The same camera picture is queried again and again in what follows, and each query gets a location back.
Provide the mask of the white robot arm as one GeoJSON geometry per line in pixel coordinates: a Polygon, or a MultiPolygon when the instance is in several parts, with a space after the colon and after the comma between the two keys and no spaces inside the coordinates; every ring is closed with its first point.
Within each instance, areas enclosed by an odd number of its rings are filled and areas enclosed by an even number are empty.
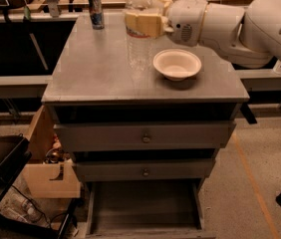
{"type": "Polygon", "coordinates": [[[150,37],[165,35],[173,43],[212,49],[245,68],[281,61],[281,0],[253,0],[247,8],[177,0],[158,8],[127,9],[126,26],[150,37]]]}

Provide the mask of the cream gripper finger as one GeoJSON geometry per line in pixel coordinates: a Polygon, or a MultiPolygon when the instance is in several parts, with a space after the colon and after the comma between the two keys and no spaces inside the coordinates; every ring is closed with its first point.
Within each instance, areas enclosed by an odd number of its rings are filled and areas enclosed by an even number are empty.
{"type": "Polygon", "coordinates": [[[168,7],[173,3],[172,0],[151,0],[152,7],[157,8],[161,15],[164,15],[168,7]]]}
{"type": "Polygon", "coordinates": [[[129,29],[150,37],[159,37],[165,33],[174,32],[166,17],[153,12],[126,11],[125,23],[129,29]]]}

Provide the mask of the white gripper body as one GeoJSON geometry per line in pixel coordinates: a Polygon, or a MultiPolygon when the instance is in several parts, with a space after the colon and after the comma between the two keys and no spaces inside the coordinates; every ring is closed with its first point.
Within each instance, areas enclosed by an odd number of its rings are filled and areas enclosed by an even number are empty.
{"type": "Polygon", "coordinates": [[[177,0],[167,9],[167,37],[178,45],[196,46],[207,7],[205,0],[177,0]]]}

